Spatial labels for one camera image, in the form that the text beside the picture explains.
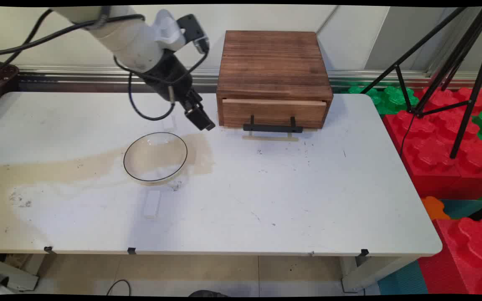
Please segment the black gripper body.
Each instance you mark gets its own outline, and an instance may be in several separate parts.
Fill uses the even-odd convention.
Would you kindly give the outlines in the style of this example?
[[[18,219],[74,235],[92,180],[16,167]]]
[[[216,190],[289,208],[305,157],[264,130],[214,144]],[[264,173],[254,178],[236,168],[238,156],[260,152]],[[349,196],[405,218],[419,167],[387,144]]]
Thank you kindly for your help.
[[[176,81],[173,85],[174,99],[178,101],[185,110],[190,106],[189,90],[194,89],[192,76],[190,74],[179,80],[186,72],[186,67],[182,65],[174,55],[174,52],[164,51],[157,65],[145,72],[142,80],[166,101],[170,101],[170,96],[168,84],[164,82]]]

